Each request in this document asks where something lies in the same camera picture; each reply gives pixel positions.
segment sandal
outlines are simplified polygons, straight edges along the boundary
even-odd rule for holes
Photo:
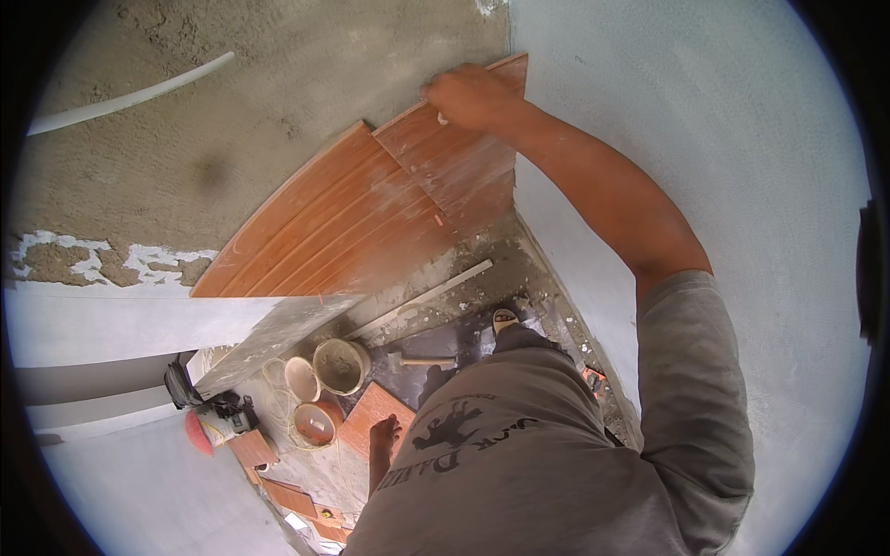
[[[491,318],[491,325],[495,329],[495,336],[497,336],[504,328],[514,325],[517,322],[519,322],[519,319],[516,317],[516,313],[509,309],[498,309]]]

